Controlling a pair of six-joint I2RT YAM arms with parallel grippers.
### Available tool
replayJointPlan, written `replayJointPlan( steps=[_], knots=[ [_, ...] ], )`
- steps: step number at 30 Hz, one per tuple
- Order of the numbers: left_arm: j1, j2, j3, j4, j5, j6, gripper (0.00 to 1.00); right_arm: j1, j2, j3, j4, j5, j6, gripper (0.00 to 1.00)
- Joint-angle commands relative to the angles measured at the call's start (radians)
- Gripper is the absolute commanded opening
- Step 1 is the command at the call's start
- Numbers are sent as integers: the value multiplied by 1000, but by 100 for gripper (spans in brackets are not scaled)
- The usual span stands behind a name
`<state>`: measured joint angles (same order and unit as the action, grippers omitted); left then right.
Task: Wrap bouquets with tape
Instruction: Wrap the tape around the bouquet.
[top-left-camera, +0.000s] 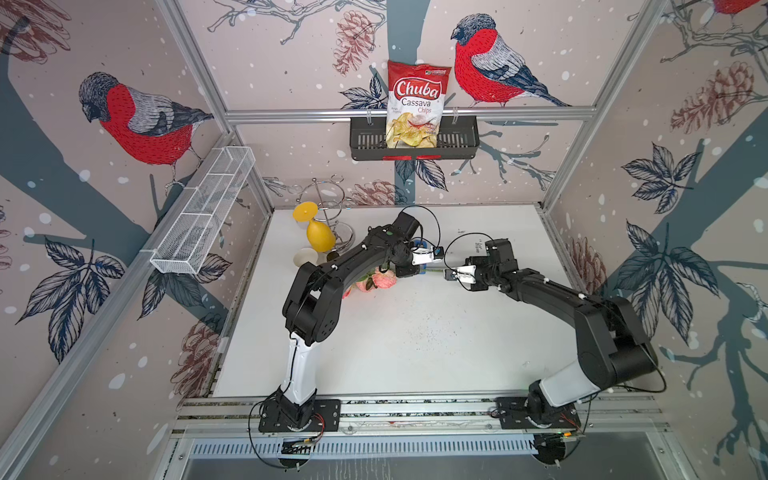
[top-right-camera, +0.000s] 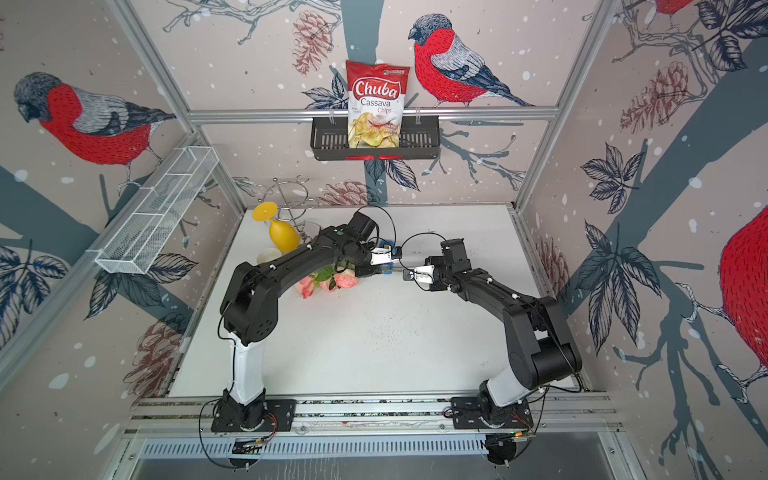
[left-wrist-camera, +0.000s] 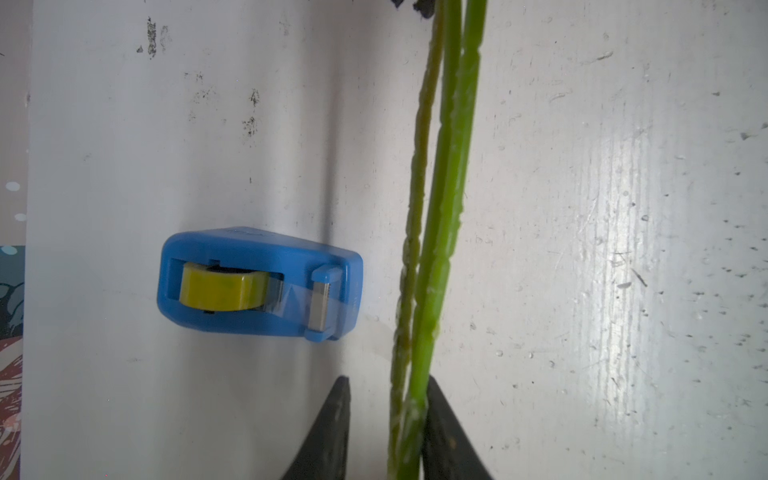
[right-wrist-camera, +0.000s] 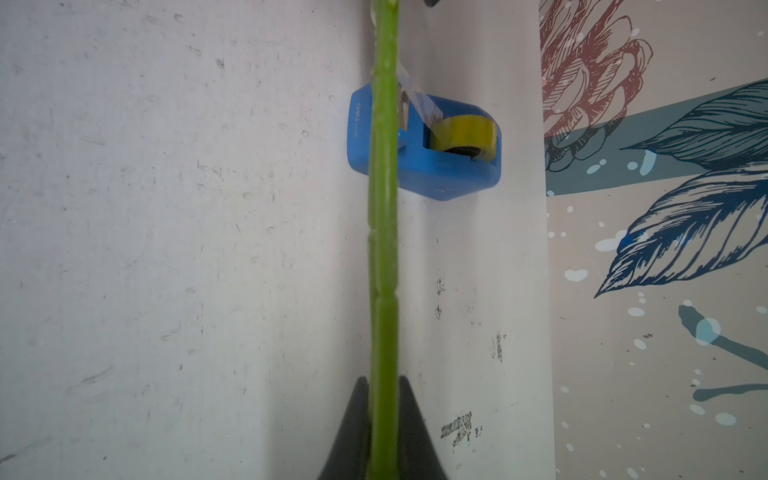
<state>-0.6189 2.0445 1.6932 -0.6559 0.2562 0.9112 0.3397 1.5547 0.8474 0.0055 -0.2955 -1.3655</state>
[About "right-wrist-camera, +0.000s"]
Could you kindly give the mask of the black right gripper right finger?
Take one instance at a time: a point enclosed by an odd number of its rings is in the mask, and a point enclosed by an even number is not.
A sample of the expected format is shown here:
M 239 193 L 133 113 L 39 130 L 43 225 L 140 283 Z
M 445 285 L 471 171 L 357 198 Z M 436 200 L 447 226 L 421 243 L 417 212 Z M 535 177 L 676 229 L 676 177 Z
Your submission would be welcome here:
M 402 480 L 447 480 L 409 380 L 399 377 L 398 471 Z

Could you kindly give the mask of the pink flower bouquet green stems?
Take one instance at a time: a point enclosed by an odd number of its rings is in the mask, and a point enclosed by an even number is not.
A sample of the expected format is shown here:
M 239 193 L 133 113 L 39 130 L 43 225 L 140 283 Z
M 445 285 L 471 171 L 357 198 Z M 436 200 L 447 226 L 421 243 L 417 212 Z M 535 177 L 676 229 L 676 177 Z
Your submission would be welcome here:
M 369 477 L 398 471 L 398 206 L 397 133 L 399 3 L 373 1 L 375 54 L 369 160 L 369 293 L 371 303 L 371 443 Z

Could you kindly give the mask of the blue tape dispenser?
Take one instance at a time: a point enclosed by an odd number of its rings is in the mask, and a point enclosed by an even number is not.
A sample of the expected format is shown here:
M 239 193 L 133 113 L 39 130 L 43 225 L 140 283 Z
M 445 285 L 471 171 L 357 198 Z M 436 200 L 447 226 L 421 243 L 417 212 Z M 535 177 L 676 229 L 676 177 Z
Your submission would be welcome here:
M 501 178 L 502 134 L 476 105 L 434 95 L 398 107 L 398 184 L 447 201 L 494 187 Z

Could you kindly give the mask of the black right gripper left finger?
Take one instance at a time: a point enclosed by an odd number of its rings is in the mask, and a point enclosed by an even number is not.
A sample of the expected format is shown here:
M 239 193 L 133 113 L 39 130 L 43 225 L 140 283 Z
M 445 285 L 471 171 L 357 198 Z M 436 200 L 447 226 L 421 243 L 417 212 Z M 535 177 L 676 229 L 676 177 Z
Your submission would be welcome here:
M 359 377 L 319 480 L 364 480 L 370 450 L 369 383 Z

